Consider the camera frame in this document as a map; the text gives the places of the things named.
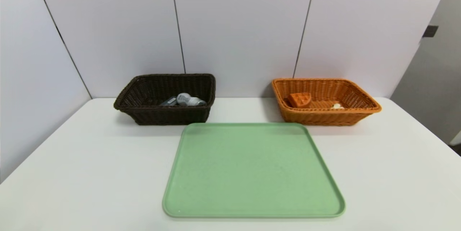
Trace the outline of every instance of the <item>small white object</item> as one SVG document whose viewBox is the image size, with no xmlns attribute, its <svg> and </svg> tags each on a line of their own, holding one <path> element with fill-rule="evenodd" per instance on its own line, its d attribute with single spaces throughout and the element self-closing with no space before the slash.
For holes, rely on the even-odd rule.
<svg viewBox="0 0 461 231">
<path fill-rule="evenodd" d="M 191 97 L 188 93 L 180 93 L 177 98 L 178 104 L 182 106 L 203 106 L 206 105 L 204 100 L 197 97 Z"/>
<path fill-rule="evenodd" d="M 331 107 L 331 108 L 333 108 L 333 109 L 344 109 L 344 107 L 341 106 L 341 104 L 339 104 L 339 103 L 333 104 L 333 107 Z"/>
</svg>

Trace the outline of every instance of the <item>orange wicker basket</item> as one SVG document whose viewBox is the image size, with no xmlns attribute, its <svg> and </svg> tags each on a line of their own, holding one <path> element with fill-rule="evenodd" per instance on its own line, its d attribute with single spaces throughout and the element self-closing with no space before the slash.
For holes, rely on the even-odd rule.
<svg viewBox="0 0 461 231">
<path fill-rule="evenodd" d="M 381 111 L 381 106 L 355 83 L 335 78 L 280 78 L 272 81 L 280 113 L 286 122 L 304 125 L 352 126 Z M 309 108 L 293 108 L 291 93 L 310 93 Z M 334 109 L 335 103 L 344 109 Z"/>
</svg>

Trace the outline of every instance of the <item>basket rim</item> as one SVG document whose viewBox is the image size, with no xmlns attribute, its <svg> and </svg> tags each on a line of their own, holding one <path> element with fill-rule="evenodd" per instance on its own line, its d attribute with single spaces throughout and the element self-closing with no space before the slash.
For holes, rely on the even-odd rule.
<svg viewBox="0 0 461 231">
<path fill-rule="evenodd" d="M 372 108 L 345 108 L 345 109 L 332 109 L 332 108 L 291 108 L 287 106 L 283 102 L 282 95 L 280 94 L 278 88 L 276 87 L 277 82 L 285 82 L 285 81 L 341 81 L 341 82 L 348 82 L 354 88 L 357 88 L 362 95 L 365 97 L 369 98 L 376 106 Z M 292 111 L 292 112 L 305 112 L 305 113 L 321 113 L 321 114 L 373 114 L 373 113 L 378 113 L 382 110 L 381 105 L 376 102 L 375 99 L 373 99 L 366 91 L 364 91 L 362 88 L 360 88 L 355 82 L 352 82 L 351 80 L 343 79 L 343 78 L 277 78 L 272 80 L 272 88 L 274 90 L 275 96 L 277 97 L 277 102 L 281 109 L 285 111 Z"/>
<path fill-rule="evenodd" d="M 143 77 L 191 77 L 191 76 L 204 76 L 204 77 L 209 77 L 211 79 L 211 88 L 212 88 L 212 93 L 211 93 L 211 99 L 210 102 L 207 103 L 204 106 L 122 106 L 121 103 L 125 99 L 125 96 L 129 93 L 133 85 L 136 83 L 136 81 L 140 78 Z M 150 111 L 165 111 L 165 110 L 203 110 L 203 109 L 208 109 L 211 108 L 211 106 L 214 103 L 215 99 L 215 91 L 216 91 L 216 79 L 214 75 L 209 74 L 209 73 L 195 73 L 195 74 L 145 74 L 145 75 L 138 75 L 135 76 L 129 83 L 128 85 L 123 88 L 123 90 L 120 92 L 120 94 L 117 96 L 114 102 L 114 108 L 117 110 L 120 110 L 122 112 L 134 112 L 134 111 L 144 111 L 144 110 L 150 110 Z"/>
</svg>

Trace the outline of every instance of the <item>dark brown wicker basket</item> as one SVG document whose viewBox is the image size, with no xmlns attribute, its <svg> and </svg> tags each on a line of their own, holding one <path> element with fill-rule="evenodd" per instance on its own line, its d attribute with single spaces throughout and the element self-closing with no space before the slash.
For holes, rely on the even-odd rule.
<svg viewBox="0 0 461 231">
<path fill-rule="evenodd" d="M 206 122 L 214 102 L 216 80 L 212 74 L 141 75 L 122 90 L 114 108 L 139 125 L 188 125 Z M 172 96 L 188 93 L 206 101 L 205 106 L 159 106 Z"/>
</svg>

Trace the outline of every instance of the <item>gray object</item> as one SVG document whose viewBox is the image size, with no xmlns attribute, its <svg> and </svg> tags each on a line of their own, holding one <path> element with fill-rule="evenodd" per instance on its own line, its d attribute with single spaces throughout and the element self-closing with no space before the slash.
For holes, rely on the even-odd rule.
<svg viewBox="0 0 461 231">
<path fill-rule="evenodd" d="M 191 97 L 188 93 L 178 95 L 178 104 L 182 106 L 204 106 L 206 102 L 197 97 Z"/>
<path fill-rule="evenodd" d="M 178 103 L 176 97 L 172 96 L 168 100 L 165 100 L 160 106 L 175 106 Z"/>
</svg>

